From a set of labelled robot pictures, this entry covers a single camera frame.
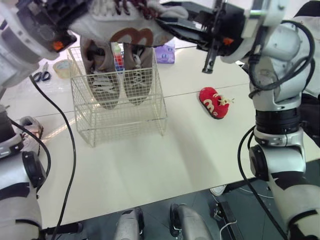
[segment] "gray floor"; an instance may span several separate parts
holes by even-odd
[[[320,186],[320,160],[307,164],[307,179],[315,185]],[[272,197],[272,193],[267,189],[267,184],[263,181],[255,181],[254,188],[259,194]],[[224,197],[228,201],[237,225],[244,240],[280,240],[280,235],[259,206],[252,193],[236,189],[225,193]],[[283,223],[279,212],[275,207],[273,199],[262,198],[275,219],[282,227]],[[174,240],[169,233],[168,215],[171,203],[187,204],[196,210],[207,224],[213,239],[219,240],[219,228],[216,220],[210,217],[210,208],[215,203],[209,190],[190,193],[175,198],[154,202],[141,206],[145,221],[146,240]],[[77,234],[58,235],[59,240],[112,240],[116,229],[116,223],[120,212],[103,215],[88,220],[84,220],[84,229]]]

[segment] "table surface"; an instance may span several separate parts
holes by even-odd
[[[247,74],[236,64],[217,59],[213,74],[201,73],[206,54],[195,48],[176,51],[176,63],[159,64],[168,114],[166,133],[102,143],[91,148],[76,131],[70,82],[52,70],[49,83],[40,87],[66,113],[75,136],[77,166],[62,224],[72,223],[127,208],[242,180],[237,149],[244,133],[255,123],[255,110],[248,98]],[[201,106],[198,92],[214,87],[234,103],[222,120],[213,119]],[[15,120],[36,117],[44,126],[52,166],[39,191],[43,228],[57,224],[70,179],[73,151],[62,117],[33,88],[30,81],[6,91],[0,101],[10,105]],[[307,161],[320,156],[319,148],[304,136]],[[41,151],[43,165],[46,156]],[[252,177],[248,151],[242,164]]]

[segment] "orange light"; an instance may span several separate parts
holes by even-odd
[[[231,38],[229,38],[229,37],[225,37],[225,38],[223,39],[223,43],[224,43],[224,45],[226,45],[226,46],[231,45],[234,41],[235,41],[235,40],[233,40],[233,39],[231,39]]]
[[[61,41],[54,41],[52,46],[53,46],[53,49],[56,51],[59,51],[64,48],[64,44]]]

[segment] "black cable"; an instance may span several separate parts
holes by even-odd
[[[248,143],[246,144],[248,150],[250,149],[251,140],[252,140],[252,138],[254,137],[254,134],[255,134],[254,131],[252,131],[252,132],[251,132],[251,135],[250,135],[250,137],[249,137]]]
[[[238,152],[237,152],[237,160],[238,160],[238,166],[239,166],[239,170],[240,173],[243,177],[243,180],[245,181],[245,183],[248,185],[248,187],[250,188],[250,190],[252,191],[253,195],[255,196],[255,198],[257,199],[257,201],[259,202],[259,204],[261,205],[262,209],[265,211],[265,214],[269,217],[270,221],[272,222],[272,224],[275,226],[275,228],[277,229],[277,231],[280,233],[280,235],[282,236],[283,239],[287,240],[287,235],[285,234],[285,232],[281,229],[281,227],[279,226],[279,224],[277,223],[277,221],[275,220],[274,216],[272,216],[272,214],[270,213],[270,211],[268,210],[268,208],[266,207],[266,205],[264,204],[264,202],[261,200],[261,198],[258,196],[257,191],[254,189],[254,187],[251,185],[251,183],[249,182],[249,180],[247,179],[244,170],[242,168],[241,165],[241,148],[242,145],[244,144],[244,141],[246,140],[247,136],[254,130],[256,126],[251,127],[246,133],[245,135],[242,137],[240,143],[239,143],[239,147],[238,147]]]
[[[50,169],[51,169],[51,156],[49,153],[48,148],[46,147],[46,145],[39,139],[37,138],[36,135],[34,135],[32,132],[30,132],[29,130],[27,130],[26,128],[24,128],[23,126],[19,125],[18,123],[16,123],[15,121],[13,121],[12,119],[10,119],[11,124],[16,126],[18,129],[20,129],[21,131],[25,132],[26,134],[30,135],[30,137],[32,137],[34,140],[36,140],[36,142],[43,148],[43,150],[45,151],[46,154],[46,158],[47,158],[47,167],[46,167],[46,176],[48,177],[49,173],[50,173]]]
[[[3,22],[0,25],[0,30],[4,30],[6,26],[7,26],[7,21],[3,20]]]
[[[306,87],[308,86],[308,84],[310,83],[311,81],[311,78],[315,72],[315,69],[316,69],[316,62],[315,62],[315,59],[312,58],[311,62],[310,62],[310,71],[309,71],[309,74],[308,74],[308,77],[306,78],[306,81],[305,81],[305,86],[302,90],[302,92],[306,89]]]
[[[311,81],[311,78],[315,72],[315,69],[316,69],[316,62],[315,62],[315,59],[312,58],[311,62],[310,62],[310,71],[309,71],[309,74],[308,74],[308,77],[306,78],[306,81],[305,81],[305,86],[302,90],[302,92],[306,89],[306,87],[308,86],[308,84],[310,83]],[[254,97],[254,95],[256,95],[257,93],[261,92],[261,90],[259,89],[255,89],[253,90],[252,92],[250,92],[250,94],[248,95],[250,99],[252,99]]]
[[[34,87],[39,91],[39,93],[49,102],[51,103],[58,111],[59,113],[62,115],[64,121],[65,121],[65,124],[68,128],[68,131],[70,133],[70,138],[71,138],[71,142],[72,142],[72,150],[73,150],[73,167],[72,167],[72,173],[71,173],[71,177],[70,177],[70,181],[69,181],[69,184],[68,184],[68,187],[66,189],[66,192],[65,192],[65,196],[64,196],[64,200],[63,200],[63,204],[62,204],[62,209],[61,209],[61,213],[60,213],[60,217],[59,217],[59,220],[58,220],[58,223],[53,231],[53,234],[52,234],[52,238],[51,240],[55,240],[56,238],[56,235],[57,235],[57,232],[58,232],[58,229],[61,225],[61,222],[62,222],[62,218],[64,217],[64,213],[65,213],[65,209],[66,209],[66,205],[67,205],[67,200],[68,200],[68,196],[69,196],[69,192],[70,192],[70,189],[71,189],[71,185],[72,185],[72,182],[74,180],[74,177],[75,177],[75,172],[76,172],[76,163],[77,163],[77,154],[76,154],[76,143],[75,143],[75,138],[74,138],[74,135],[72,133],[72,130],[71,130],[71,127],[70,127],[70,124],[68,122],[68,119],[66,117],[66,115],[64,114],[64,112],[39,88],[39,86],[37,85],[37,83],[35,82],[34,78],[32,77],[32,75],[29,76],[32,84],[34,85]]]
[[[250,93],[250,95],[249,95],[250,98],[252,98],[254,96],[254,94],[256,94],[260,91],[269,91],[269,90],[275,89],[275,88],[279,87],[281,84],[283,84],[284,82],[294,78],[295,76],[300,74],[311,63],[311,61],[313,59],[313,56],[315,54],[315,40],[314,40],[311,32],[309,31],[309,29],[307,27],[305,27],[303,24],[301,24],[299,22],[295,22],[295,21],[284,20],[281,23],[293,24],[305,33],[306,37],[308,38],[309,45],[310,45],[309,54],[308,54],[308,56],[299,59],[294,64],[294,66],[291,67],[291,69],[287,72],[287,74],[284,77],[282,77],[278,81],[270,83],[268,85],[261,85],[257,81],[257,75],[255,72],[255,68],[256,68],[256,64],[258,64],[258,62],[259,62],[260,56],[259,55],[258,56],[257,55],[251,56],[252,60],[249,59],[250,64],[249,64],[248,74],[249,74],[249,78],[250,78],[251,83],[257,88],[257,90]]]

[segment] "scissors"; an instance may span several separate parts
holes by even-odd
[[[51,79],[51,74],[50,74],[50,72],[47,71],[48,66],[49,66],[49,64],[48,64],[48,62],[46,62],[43,65],[42,71],[39,71],[35,75],[33,75],[33,79],[36,83],[39,82],[40,80],[44,82],[44,81],[48,81]]]

